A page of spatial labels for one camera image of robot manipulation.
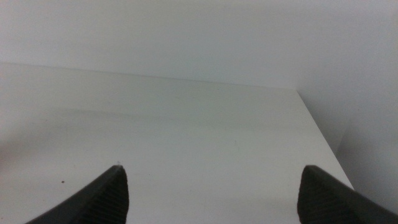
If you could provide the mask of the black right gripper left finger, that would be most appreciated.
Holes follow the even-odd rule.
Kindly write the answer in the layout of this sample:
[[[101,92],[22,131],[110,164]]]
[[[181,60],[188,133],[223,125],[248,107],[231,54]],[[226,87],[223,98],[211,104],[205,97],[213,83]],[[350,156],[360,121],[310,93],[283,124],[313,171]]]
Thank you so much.
[[[124,224],[128,210],[126,171],[115,165],[28,224]]]

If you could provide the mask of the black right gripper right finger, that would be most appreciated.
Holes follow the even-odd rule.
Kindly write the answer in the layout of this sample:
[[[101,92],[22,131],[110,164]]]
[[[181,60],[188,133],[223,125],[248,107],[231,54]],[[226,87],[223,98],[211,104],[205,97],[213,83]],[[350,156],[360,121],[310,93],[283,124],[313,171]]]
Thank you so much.
[[[297,213],[304,224],[397,224],[395,213],[315,165],[302,172]]]

